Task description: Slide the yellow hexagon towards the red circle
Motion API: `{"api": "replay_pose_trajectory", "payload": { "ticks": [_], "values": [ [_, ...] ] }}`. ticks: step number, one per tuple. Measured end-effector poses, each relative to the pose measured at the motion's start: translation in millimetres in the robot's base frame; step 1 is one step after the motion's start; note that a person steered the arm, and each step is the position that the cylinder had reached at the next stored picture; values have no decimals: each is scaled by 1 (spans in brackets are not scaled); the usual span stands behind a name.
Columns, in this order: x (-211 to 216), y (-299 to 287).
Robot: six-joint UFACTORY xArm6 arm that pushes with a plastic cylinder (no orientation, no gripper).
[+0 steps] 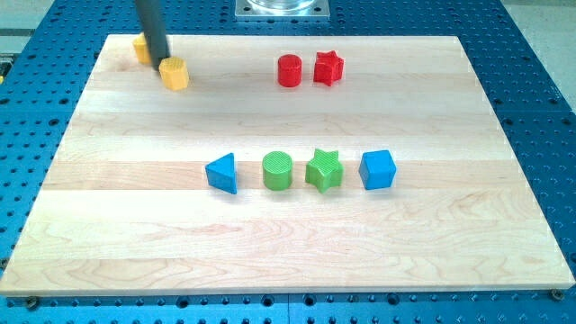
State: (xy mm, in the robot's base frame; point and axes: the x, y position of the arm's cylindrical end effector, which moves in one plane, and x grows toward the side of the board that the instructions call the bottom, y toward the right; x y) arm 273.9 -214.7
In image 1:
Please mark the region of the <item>clear robot base plate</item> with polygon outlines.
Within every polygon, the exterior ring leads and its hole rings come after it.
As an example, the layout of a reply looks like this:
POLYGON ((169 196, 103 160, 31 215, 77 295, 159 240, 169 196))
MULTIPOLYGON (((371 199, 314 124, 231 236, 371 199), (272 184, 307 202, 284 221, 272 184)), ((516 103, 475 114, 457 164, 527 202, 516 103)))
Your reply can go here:
POLYGON ((236 0, 234 12, 247 21, 330 17, 329 0, 236 0))

